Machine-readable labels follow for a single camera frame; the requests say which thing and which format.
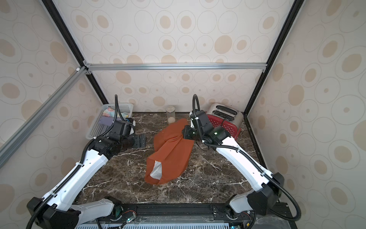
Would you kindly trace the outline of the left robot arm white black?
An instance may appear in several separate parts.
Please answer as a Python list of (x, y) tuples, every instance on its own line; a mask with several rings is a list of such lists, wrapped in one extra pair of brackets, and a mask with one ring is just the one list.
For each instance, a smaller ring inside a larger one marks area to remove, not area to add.
[(81, 159), (53, 189), (43, 197), (33, 197), (27, 204), (31, 217), (26, 228), (34, 224), (43, 229), (75, 229), (79, 225), (109, 216), (117, 205), (103, 198), (84, 205), (73, 202), (94, 174), (119, 153), (145, 147), (145, 135), (136, 134), (133, 118), (115, 121), (106, 133), (93, 137), (84, 147)]

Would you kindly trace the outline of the lavender purple skirt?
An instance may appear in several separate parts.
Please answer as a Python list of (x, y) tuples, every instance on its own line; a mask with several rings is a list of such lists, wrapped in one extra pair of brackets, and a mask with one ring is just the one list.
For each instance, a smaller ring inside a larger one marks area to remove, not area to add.
[(109, 116), (101, 116), (99, 119), (99, 124), (100, 125), (105, 125), (105, 126), (111, 126), (114, 122), (114, 117), (109, 117)]

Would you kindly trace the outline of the rust orange skirt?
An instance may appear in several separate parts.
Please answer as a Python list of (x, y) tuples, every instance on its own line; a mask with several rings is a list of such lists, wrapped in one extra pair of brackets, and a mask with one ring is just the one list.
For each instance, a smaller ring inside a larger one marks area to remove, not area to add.
[(180, 119), (154, 137), (154, 153), (147, 158), (147, 183), (162, 185), (185, 172), (194, 145), (194, 141), (184, 139), (182, 134), (187, 125), (187, 119)]

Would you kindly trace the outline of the floral pastel skirt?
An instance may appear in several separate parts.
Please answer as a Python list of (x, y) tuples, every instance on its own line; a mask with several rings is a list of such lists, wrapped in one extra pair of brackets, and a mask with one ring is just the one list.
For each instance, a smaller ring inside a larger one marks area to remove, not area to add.
[(111, 118), (115, 118), (115, 117), (120, 118), (118, 111), (115, 110), (114, 108), (110, 108), (110, 107), (103, 111), (102, 116), (111, 117)]

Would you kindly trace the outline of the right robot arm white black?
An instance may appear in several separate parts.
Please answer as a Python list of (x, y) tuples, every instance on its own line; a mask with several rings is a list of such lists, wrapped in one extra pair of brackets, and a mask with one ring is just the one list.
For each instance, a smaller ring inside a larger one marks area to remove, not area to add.
[[(236, 140), (222, 126), (214, 127), (206, 112), (193, 109), (190, 125), (183, 131), (185, 139), (199, 140), (224, 156), (246, 178), (252, 189), (244, 194), (233, 196), (227, 204), (228, 215), (234, 217), (242, 212), (252, 211), (259, 215), (271, 212), (287, 221), (298, 221), (302, 213), (297, 201), (284, 188), (284, 177), (272, 173), (257, 163), (245, 152)], [(293, 203), (296, 214), (293, 217), (282, 215), (273, 209), (281, 195)]]

